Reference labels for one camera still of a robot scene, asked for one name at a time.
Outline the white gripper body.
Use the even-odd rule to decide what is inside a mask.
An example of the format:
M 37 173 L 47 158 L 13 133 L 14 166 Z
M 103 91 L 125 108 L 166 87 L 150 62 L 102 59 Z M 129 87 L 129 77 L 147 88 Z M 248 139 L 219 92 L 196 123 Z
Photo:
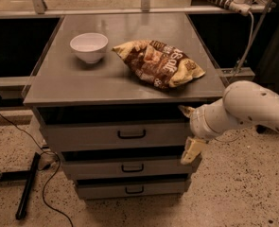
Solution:
M 211 140 L 215 137 L 215 132 L 207 124 L 204 106 L 195 109 L 190 115 L 190 130 L 203 140 Z

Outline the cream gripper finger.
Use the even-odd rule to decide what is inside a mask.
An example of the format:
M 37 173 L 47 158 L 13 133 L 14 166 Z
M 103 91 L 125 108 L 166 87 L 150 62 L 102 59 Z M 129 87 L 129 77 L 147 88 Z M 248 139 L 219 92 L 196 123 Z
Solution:
M 207 147 L 207 142 L 200 138 L 188 137 L 185 142 L 184 151 L 181 158 L 182 165 L 191 164 Z
M 190 118 L 195 111 L 195 109 L 190 106 L 179 105 L 178 108 L 187 118 Z

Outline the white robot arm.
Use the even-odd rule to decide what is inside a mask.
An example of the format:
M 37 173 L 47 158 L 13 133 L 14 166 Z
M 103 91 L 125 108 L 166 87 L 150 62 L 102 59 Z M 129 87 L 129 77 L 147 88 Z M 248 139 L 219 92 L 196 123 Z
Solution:
M 179 109 L 189 119 L 191 131 L 181 158 L 183 165 L 191 164 L 208 141 L 226 131 L 261 125 L 279 132 L 279 95 L 247 80 L 233 82 L 211 104 L 198 108 L 180 105 Z

